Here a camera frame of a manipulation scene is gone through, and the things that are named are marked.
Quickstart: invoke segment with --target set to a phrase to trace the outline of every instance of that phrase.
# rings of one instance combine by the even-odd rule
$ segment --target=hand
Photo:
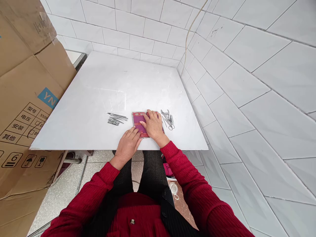
[[[142,139],[139,138],[138,128],[132,127],[127,130],[118,143],[115,156],[111,159],[110,164],[117,170],[121,170],[123,166],[132,158],[137,151]]]
[[[146,122],[140,121],[140,123],[146,129],[148,136],[150,136],[159,145],[160,148],[163,148],[170,142],[170,140],[162,131],[161,114],[156,114],[155,111],[151,110],[147,110],[147,112],[149,114],[149,117],[144,114]]]

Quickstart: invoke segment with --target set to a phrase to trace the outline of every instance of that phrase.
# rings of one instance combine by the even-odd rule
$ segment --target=red sweater
[[[236,218],[231,207],[221,201],[212,187],[172,142],[160,149],[181,185],[186,203],[199,230],[210,236],[254,235]],[[93,175],[70,204],[60,212],[42,237],[80,236],[84,224],[97,212],[112,189],[119,171],[109,162]],[[124,195],[107,236],[170,236],[160,219],[160,206],[140,193]]]

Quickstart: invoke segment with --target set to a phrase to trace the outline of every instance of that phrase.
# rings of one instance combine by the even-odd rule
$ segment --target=cardboard box
[[[76,75],[55,36],[39,0],[0,0],[1,236],[27,235],[61,159],[28,150]]]

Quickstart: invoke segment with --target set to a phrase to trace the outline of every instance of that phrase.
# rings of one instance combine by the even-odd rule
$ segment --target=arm
[[[144,115],[148,135],[155,140],[166,157],[172,172],[181,185],[183,195],[197,227],[211,236],[251,236],[253,234],[237,219],[231,207],[212,191],[198,170],[172,141],[162,132],[161,115],[158,118],[147,110]]]
[[[83,226],[96,214],[105,195],[113,188],[119,171],[136,152],[141,139],[138,129],[127,130],[119,141],[115,156],[93,175],[78,195],[56,217],[42,237],[80,236]]]

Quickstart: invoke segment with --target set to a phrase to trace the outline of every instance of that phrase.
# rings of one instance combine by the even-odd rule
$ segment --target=black pants
[[[162,164],[160,151],[143,151],[144,169],[139,184],[138,192],[145,194],[157,202],[161,200],[161,194],[168,182],[165,169]],[[133,192],[132,184],[132,159],[130,159],[121,169],[119,175],[114,180],[114,186],[111,193],[115,196],[122,196]]]

